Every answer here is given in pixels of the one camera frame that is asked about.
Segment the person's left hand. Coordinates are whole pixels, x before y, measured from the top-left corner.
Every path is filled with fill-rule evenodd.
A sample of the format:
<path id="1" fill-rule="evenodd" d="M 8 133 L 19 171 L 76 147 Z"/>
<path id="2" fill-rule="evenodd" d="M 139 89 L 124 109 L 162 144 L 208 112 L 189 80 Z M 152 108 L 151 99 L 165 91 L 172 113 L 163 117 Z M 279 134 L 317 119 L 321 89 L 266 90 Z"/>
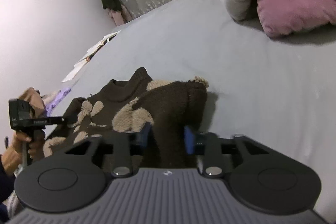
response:
<path id="1" fill-rule="evenodd" d="M 32 140 L 23 132 L 15 132 L 11 144 L 1 155 L 1 164 L 7 176 L 12 176 L 14 171 L 22 163 L 23 155 L 27 154 L 30 159 L 39 160 L 43 158 L 43 145 L 45 143 L 45 132 L 37 130 Z"/>

